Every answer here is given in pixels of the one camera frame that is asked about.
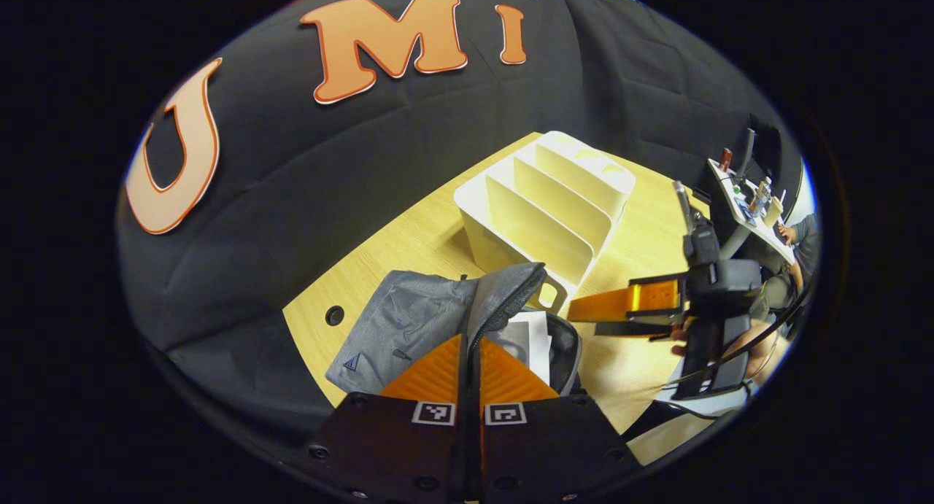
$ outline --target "white desk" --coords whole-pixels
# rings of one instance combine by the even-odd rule
[[[730,236],[730,239],[727,239],[726,244],[720,246],[720,257],[724,259],[732,258],[733,255],[736,254],[736,251],[740,249],[740,246],[749,238],[749,233],[752,232],[760,237],[762,241],[766,242],[768,246],[777,251],[778,254],[784,258],[784,261],[793,264],[795,262],[795,252],[791,247],[784,244],[784,239],[779,238],[778,235],[775,234],[773,228],[766,227],[760,217],[756,218],[756,227],[753,227],[753,225],[750,225],[750,222],[746,221],[746,217],[743,215],[743,209],[740,209],[740,206],[734,201],[736,194],[733,192],[733,180],[728,179],[730,175],[724,171],[720,171],[717,162],[713,161],[713,159],[708,159],[707,165],[710,167],[711,171],[714,172],[714,176],[717,176],[720,190],[726,195],[727,202],[730,204],[730,211],[733,213],[733,219],[742,227],[733,231],[733,235]]]

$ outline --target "cup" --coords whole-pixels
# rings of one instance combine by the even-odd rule
[[[778,217],[781,216],[783,208],[781,207],[781,201],[778,201],[778,198],[771,198],[771,205],[768,206],[768,212],[765,214],[765,223],[767,228],[775,227],[775,222],[778,221]]]

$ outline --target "white file sorter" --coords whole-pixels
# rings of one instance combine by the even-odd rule
[[[539,291],[531,303],[556,314],[593,269],[634,187],[633,173],[609,156],[551,131],[465,182],[454,202],[477,267],[544,262],[553,299]]]

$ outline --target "light wood tabletop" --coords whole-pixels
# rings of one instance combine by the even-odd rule
[[[325,378],[325,371],[388,272],[416,271],[451,280],[486,274],[474,264],[454,191],[540,135],[518,139],[418,201],[286,305],[283,314],[301,358],[332,404],[340,404],[346,394]],[[671,179],[610,156],[633,172],[636,185],[620,226],[575,297],[626,287],[630,279],[687,271],[682,249],[687,228]],[[690,202],[709,216],[707,205],[693,197]],[[560,315],[567,314],[569,303]],[[331,327],[325,314],[334,305],[344,309],[344,320]],[[595,325],[583,322],[574,327],[583,340],[582,387],[622,433],[656,397],[679,358],[671,354],[670,341],[595,336]]]

